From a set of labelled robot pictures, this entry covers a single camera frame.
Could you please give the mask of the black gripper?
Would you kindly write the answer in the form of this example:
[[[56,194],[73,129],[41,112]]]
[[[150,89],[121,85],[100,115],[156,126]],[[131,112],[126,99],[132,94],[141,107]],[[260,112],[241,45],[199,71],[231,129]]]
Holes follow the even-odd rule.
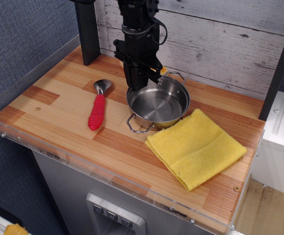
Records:
[[[124,40],[114,40],[115,57],[123,61],[128,87],[131,87],[133,91],[139,91],[147,86],[148,79],[161,85],[163,66],[156,55],[160,46],[160,25],[147,23],[139,29],[122,25],[121,29],[124,33]]]

